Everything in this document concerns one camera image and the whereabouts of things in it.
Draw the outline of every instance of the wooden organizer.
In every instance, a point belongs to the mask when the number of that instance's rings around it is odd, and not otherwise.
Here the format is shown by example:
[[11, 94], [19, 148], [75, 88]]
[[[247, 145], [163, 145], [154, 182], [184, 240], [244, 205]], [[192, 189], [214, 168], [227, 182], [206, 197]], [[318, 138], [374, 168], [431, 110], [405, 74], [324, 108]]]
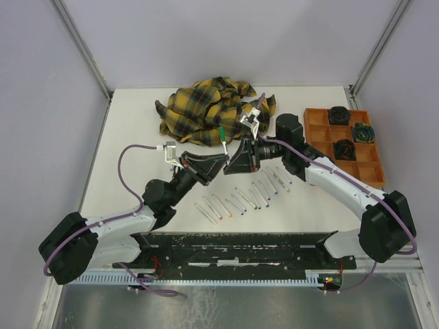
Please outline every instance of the wooden organizer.
[[[326, 108], [307, 108], [304, 113], [305, 137], [307, 143], [321, 151], [324, 155], [335, 159], [333, 144], [340, 139], [353, 142], [351, 128], [357, 123], [370, 125], [367, 111], [349, 110], [351, 119], [349, 125], [329, 125]], [[383, 188], [385, 178], [377, 144], [354, 143], [356, 160], [336, 160], [335, 164], [345, 172], [363, 183], [375, 188]]]

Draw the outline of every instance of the white wall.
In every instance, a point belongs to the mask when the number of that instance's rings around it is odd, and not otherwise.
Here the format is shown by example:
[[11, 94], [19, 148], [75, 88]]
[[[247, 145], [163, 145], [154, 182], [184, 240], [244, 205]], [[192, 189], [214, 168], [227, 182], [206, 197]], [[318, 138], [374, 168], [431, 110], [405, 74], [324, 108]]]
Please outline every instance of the white wall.
[[111, 88], [353, 84], [396, 0], [64, 0]]
[[0, 328], [32, 327], [39, 243], [78, 209], [105, 99], [46, 0], [0, 11]]
[[439, 305], [439, 1], [413, 1], [360, 95], [388, 187], [403, 192]]

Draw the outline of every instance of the yellow and black plaid fabric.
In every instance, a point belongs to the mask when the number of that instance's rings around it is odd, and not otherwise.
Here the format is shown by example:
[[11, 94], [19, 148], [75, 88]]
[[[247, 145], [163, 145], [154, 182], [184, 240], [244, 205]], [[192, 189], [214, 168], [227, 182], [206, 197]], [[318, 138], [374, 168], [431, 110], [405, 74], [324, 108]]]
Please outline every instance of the yellow and black plaid fabric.
[[[218, 128], [223, 127], [229, 143], [241, 136], [240, 114], [248, 113], [258, 102], [257, 99], [243, 102], [244, 96], [256, 96], [253, 87], [228, 77], [215, 77], [197, 82], [192, 88], [179, 88], [169, 97], [167, 106], [156, 101], [157, 113], [163, 120], [160, 133], [181, 143], [214, 146], [221, 144]], [[276, 112], [274, 95], [263, 101], [260, 110], [259, 130], [267, 132], [270, 117]]]

